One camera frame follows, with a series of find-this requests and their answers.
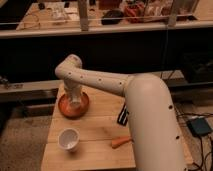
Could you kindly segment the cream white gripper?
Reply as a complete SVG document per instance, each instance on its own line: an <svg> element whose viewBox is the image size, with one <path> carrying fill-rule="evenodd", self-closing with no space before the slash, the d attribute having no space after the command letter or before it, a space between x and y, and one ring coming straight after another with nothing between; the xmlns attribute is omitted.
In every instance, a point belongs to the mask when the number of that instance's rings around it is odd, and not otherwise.
<svg viewBox="0 0 213 171"><path fill-rule="evenodd" d="M64 89L71 103L81 102L82 86L74 81L64 81Z"/></svg>

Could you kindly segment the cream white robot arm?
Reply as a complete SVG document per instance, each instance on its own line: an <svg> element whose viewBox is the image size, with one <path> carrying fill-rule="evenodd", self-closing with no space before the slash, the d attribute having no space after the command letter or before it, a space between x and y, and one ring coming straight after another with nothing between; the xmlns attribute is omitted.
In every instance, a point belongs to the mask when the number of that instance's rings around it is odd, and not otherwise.
<svg viewBox="0 0 213 171"><path fill-rule="evenodd" d="M74 54L56 67L55 74L64 82L58 107L66 117L77 118L88 110L84 85L125 99L137 171L188 171L171 94L161 78L85 70Z"/></svg>

